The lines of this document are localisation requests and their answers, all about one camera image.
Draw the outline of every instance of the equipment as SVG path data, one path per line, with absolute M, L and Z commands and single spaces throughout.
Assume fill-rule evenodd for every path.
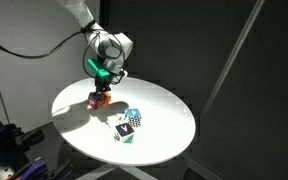
M 108 91 L 111 90 L 110 84 L 116 85 L 120 83 L 123 77 L 127 75 L 124 70 L 124 62 L 128 58 L 133 42 L 123 33 L 112 34 L 105 31 L 95 22 L 90 13 L 86 0 L 57 0 L 62 6 L 68 9 L 81 25 L 81 30 L 73 33 L 71 36 L 63 40 L 54 47 L 49 53 L 38 56 L 27 56 L 11 52 L 0 45 L 0 50 L 15 56 L 27 59 L 38 59 L 49 56 L 57 51 L 67 40 L 78 35 L 84 34 L 88 45 L 83 55 L 84 71 L 95 79 L 95 92 L 89 94 L 89 105 L 94 108 L 100 108 L 110 102 L 111 96 Z M 88 64 L 95 72 L 95 76 L 89 74 L 85 68 L 85 56 L 89 47 L 104 59 L 103 62 L 94 59 L 88 59 Z

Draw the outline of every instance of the dark background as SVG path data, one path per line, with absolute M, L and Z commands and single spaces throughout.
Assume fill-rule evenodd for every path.
M 103 27 L 135 43 L 129 76 L 182 97 L 198 120 L 256 1 L 104 2 Z M 56 1 L 0 0 L 0 43 L 18 53 L 40 54 L 78 29 Z M 27 130 L 50 122 L 56 95 L 87 77 L 80 63 L 85 45 L 79 37 L 29 63 L 0 52 L 11 122 Z M 5 122 L 1 106 L 0 118 Z M 224 179 L 288 179 L 288 0 L 265 1 L 199 129 L 190 154 Z M 181 162 L 160 171 L 176 179 Z

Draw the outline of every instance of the checkered cube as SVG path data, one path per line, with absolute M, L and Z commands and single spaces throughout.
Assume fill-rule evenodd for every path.
M 115 126 L 115 139 L 123 143 L 133 143 L 134 129 L 128 124 L 123 123 Z
M 126 109 L 124 120 L 128 120 L 128 123 L 132 127 L 140 127 L 141 126 L 141 113 L 138 109 Z

